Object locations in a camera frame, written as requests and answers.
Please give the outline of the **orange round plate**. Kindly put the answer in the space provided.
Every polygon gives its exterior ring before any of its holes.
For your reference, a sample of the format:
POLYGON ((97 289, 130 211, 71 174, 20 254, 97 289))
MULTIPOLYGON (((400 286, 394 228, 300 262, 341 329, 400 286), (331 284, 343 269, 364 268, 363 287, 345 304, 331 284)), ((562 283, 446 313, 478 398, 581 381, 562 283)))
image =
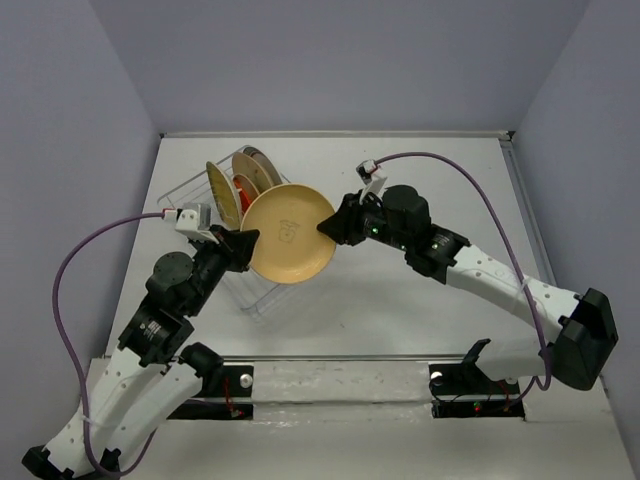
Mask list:
POLYGON ((247 188, 240 180, 237 179, 234 179, 234 185, 240 198, 241 212, 242 214, 245 214, 254 200, 254 191, 251 188, 247 188))

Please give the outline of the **large yellow round plate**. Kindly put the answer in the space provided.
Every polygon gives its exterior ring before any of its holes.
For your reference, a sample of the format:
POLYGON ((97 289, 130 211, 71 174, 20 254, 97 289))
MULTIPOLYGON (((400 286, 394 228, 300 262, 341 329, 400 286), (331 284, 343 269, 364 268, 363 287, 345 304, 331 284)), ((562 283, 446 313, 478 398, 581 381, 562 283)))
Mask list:
POLYGON ((260 194, 244 214, 241 229, 257 230, 251 268, 279 284, 296 284, 320 273, 332 260, 336 243, 317 230, 335 213, 314 188, 295 183, 260 194))

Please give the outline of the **yellow bamboo pattern plate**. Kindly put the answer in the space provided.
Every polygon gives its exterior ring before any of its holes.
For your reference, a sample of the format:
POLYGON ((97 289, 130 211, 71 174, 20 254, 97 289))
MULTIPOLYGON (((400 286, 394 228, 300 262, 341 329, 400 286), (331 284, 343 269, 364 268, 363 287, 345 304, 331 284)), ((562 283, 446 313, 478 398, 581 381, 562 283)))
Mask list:
POLYGON ((212 196, 221 220, 231 230, 238 230, 242 220, 241 200, 232 179, 213 162, 206 163, 212 196))

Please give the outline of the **small beige flower plate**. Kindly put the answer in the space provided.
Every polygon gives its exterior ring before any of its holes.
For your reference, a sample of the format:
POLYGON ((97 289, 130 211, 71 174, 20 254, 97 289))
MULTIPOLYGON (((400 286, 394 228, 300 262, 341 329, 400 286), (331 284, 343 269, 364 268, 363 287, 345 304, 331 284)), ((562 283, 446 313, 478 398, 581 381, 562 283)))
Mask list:
POLYGON ((260 191, 254 182, 242 173, 236 173, 233 176, 236 186, 244 193, 244 196, 252 203, 259 195, 260 191))

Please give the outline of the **beige floral square plate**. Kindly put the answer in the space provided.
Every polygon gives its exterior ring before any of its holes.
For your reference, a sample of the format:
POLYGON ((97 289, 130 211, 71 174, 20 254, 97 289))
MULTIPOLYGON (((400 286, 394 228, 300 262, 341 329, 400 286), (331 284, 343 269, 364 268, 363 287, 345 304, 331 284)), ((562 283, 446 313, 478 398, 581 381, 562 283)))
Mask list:
POLYGON ((231 164, 233 172, 235 174, 242 173, 249 177, 260 193, 275 187, 272 185, 266 171, 253 158, 243 152, 234 153, 231 157, 231 164))

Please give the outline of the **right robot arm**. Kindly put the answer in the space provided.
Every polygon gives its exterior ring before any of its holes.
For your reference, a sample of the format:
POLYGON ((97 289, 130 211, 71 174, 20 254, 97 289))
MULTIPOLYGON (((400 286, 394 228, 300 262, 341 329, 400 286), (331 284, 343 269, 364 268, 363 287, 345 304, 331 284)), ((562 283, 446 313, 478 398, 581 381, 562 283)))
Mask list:
POLYGON ((482 392, 497 380, 546 375, 588 391, 618 342, 604 293, 590 288, 578 294, 518 275, 466 237, 433 223, 428 202, 410 186, 390 187, 380 197, 347 194, 317 229, 339 245, 372 239, 396 248, 418 274, 471 293, 534 329, 528 341, 476 341, 460 368, 470 391, 482 392))

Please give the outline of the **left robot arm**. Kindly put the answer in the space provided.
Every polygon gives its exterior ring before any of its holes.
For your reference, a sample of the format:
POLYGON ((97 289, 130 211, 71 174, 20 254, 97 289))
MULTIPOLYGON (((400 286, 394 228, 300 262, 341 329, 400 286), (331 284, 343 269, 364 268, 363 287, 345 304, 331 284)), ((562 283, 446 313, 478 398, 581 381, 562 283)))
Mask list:
POLYGON ((189 344, 197 316, 222 277, 243 273, 256 230, 213 225, 196 252, 170 252, 155 263, 146 294, 92 389, 81 389, 74 416, 50 441, 30 448, 23 466, 39 479, 119 479, 134 453, 145 453, 159 425, 201 394, 227 389, 223 358, 189 344))

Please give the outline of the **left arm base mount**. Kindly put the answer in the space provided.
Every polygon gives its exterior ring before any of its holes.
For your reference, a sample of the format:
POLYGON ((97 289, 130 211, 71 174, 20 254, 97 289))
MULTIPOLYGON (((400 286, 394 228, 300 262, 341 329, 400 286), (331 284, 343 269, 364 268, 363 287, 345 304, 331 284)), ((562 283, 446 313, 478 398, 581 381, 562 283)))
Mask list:
POLYGON ((225 364, 221 377, 204 383, 201 391, 180 405, 169 420, 252 420, 254 403, 254 365, 225 364))

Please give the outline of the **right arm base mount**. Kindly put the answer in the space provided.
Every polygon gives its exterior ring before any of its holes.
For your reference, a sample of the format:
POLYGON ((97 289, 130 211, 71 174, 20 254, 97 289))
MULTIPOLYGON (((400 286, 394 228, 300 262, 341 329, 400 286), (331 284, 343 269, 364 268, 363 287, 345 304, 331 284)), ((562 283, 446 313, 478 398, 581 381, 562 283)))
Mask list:
POLYGON ((491 380, 477 365, 489 343, 489 339, 477 341, 459 363, 429 366, 434 418, 525 418, 519 386, 504 379, 491 380))

